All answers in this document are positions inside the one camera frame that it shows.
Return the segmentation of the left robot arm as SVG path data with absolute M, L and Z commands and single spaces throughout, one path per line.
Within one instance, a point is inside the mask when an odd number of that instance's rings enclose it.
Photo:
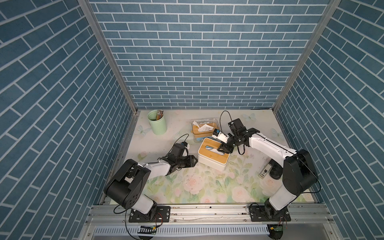
M 139 164 L 128 159 L 106 184 L 104 193 L 125 210 L 138 216 L 138 222 L 149 223 L 160 215 L 158 204 L 143 194 L 148 180 L 168 176 L 183 168 L 193 168 L 198 159 L 189 155 L 187 142 L 175 143 L 166 156 L 156 162 Z

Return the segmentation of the white plastic box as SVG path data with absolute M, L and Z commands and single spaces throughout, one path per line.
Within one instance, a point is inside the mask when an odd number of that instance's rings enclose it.
M 223 156 L 220 156 L 206 149 L 202 149 L 198 152 L 198 161 L 203 165 L 222 172 L 227 166 L 229 156 L 229 154 L 225 153 Z

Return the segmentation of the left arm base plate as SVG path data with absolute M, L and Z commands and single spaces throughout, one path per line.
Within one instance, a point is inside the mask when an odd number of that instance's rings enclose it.
M 133 210 L 129 216 L 129 223 L 168 223 L 171 207 L 154 205 L 147 214 Z

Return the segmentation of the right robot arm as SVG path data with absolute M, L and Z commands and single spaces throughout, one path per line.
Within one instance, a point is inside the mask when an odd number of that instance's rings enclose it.
M 306 150 L 294 150 L 268 139 L 259 130 L 247 129 L 240 119 L 228 123 L 231 133 L 224 134 L 215 129 L 213 137 L 221 141 L 218 151 L 231 154 L 235 147 L 256 149 L 272 160 L 269 173 L 277 179 L 282 178 L 282 185 L 264 203 L 261 210 L 263 218 L 277 221 L 286 217 L 287 206 L 318 182 L 318 174 L 310 153 Z

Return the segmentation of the white box with bamboo lid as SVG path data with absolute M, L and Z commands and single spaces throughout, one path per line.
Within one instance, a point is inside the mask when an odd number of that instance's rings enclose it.
M 198 150 L 199 163 L 211 168 L 225 167 L 230 155 L 220 152 L 220 145 L 220 142 L 205 138 Z

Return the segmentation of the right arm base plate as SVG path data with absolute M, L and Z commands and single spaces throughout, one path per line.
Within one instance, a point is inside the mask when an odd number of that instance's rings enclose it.
M 291 221 L 288 208 L 283 208 L 282 210 L 276 211 L 272 206 L 252 203 L 248 206 L 248 211 L 252 222 Z

